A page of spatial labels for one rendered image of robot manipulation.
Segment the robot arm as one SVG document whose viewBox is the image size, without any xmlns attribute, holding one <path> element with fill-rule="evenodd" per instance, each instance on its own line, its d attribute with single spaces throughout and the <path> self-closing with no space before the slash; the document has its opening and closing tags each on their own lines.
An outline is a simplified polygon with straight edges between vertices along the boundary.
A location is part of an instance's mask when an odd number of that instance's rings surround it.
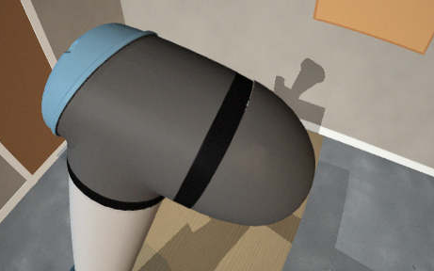
<svg viewBox="0 0 434 271">
<path fill-rule="evenodd" d="M 132 271 L 165 198 L 256 227 L 301 206 L 315 173 L 309 134 L 253 80 L 118 23 L 63 53 L 41 112 L 67 141 L 70 271 Z"/>
</svg>

